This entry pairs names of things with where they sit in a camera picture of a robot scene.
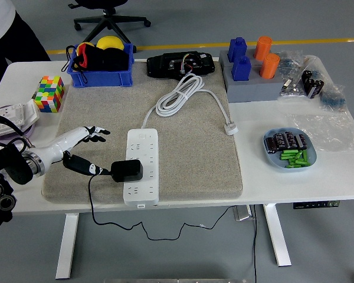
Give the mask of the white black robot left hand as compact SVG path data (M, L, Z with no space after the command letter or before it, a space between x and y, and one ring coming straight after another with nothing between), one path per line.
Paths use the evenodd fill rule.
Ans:
M108 135L110 132L97 126L78 127L70 130L46 146L36 148L32 152L40 158L39 175L44 175L50 166L62 161L65 168L86 176L109 175L107 169L101 168L92 162L71 154L74 146L81 142L105 142L106 139L101 135Z

